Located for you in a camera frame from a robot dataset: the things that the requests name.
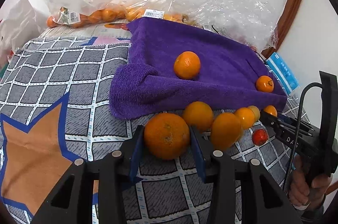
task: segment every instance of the purple towel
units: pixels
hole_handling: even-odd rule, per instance
[[[120,119],[183,109],[202,101],[212,109],[274,105],[283,110],[287,97],[274,80],[273,93],[259,92],[255,82],[270,75],[255,53],[243,44],[196,27],[144,17],[128,24],[132,32],[129,64],[112,80],[109,105]],[[195,80],[181,80],[173,70],[184,51],[195,52],[201,70]]]

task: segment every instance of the blue gripper pad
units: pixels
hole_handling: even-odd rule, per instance
[[[139,138],[137,139],[137,142],[135,145],[135,150],[131,156],[130,170],[129,170],[130,181],[134,181],[134,178],[136,177],[137,170],[140,165],[142,151],[143,151],[143,130],[139,134]]]
[[[202,151],[196,139],[195,133],[192,129],[190,129],[190,146],[192,155],[194,157],[197,174],[204,182],[206,180],[206,162],[202,155]]]

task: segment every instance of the blue tissue pack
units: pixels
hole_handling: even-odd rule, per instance
[[[299,83],[293,75],[291,69],[276,52],[274,52],[270,58],[266,60],[266,63],[281,81],[288,95],[290,95],[299,86]]]

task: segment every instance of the red fruit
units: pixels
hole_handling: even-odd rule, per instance
[[[252,141],[256,146],[264,145],[268,138],[268,133],[264,129],[258,129],[252,134]]]

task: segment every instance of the metal screw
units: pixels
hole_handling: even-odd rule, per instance
[[[222,157],[223,156],[223,153],[219,150],[215,150],[212,154],[216,157]]]
[[[256,159],[256,158],[251,159],[250,162],[254,166],[258,166],[260,164],[260,161],[258,159]]]
[[[112,156],[113,157],[120,157],[122,155],[122,152],[120,152],[119,150],[113,151],[112,152]]]
[[[77,166],[80,166],[83,164],[83,159],[82,158],[77,158],[75,161],[74,161],[74,164],[77,165]]]

